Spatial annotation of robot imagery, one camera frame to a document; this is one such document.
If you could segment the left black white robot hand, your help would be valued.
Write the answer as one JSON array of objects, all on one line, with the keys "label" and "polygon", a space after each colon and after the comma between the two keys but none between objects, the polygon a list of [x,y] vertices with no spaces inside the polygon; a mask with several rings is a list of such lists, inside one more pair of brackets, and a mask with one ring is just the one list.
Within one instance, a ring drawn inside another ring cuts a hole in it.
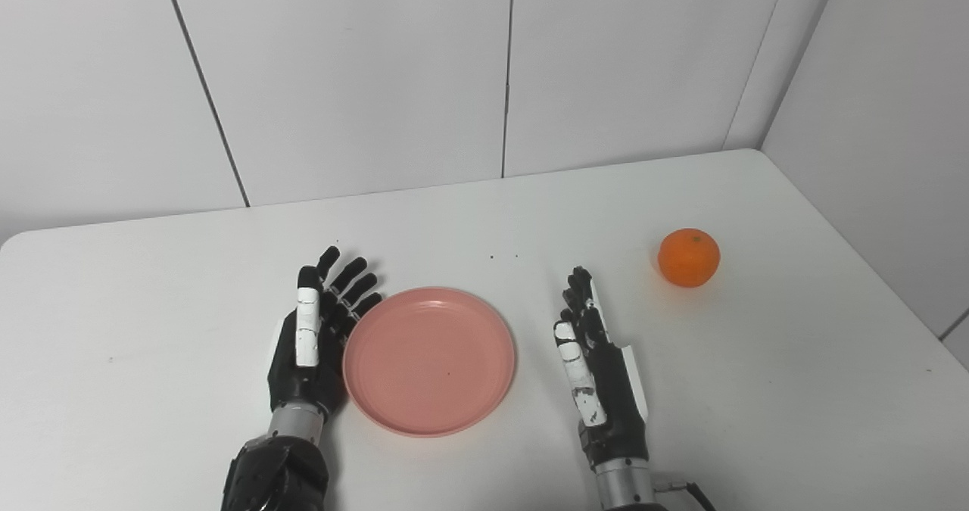
[{"label": "left black white robot hand", "polygon": [[349,338],[383,297],[366,258],[350,260],[330,279],[340,258],[339,248],[330,245],[316,265],[298,273],[297,307],[281,324],[267,374],[271,410],[300,401],[329,417],[346,403],[343,359]]}]

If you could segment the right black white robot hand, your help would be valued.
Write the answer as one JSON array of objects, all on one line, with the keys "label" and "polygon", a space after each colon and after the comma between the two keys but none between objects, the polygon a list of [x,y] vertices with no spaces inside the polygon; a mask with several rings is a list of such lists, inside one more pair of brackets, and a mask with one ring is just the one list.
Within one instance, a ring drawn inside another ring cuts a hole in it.
[{"label": "right black white robot hand", "polygon": [[610,460],[648,460],[645,418],[628,366],[609,336],[591,273],[576,266],[553,327],[556,349],[579,414],[579,444],[591,469]]}]

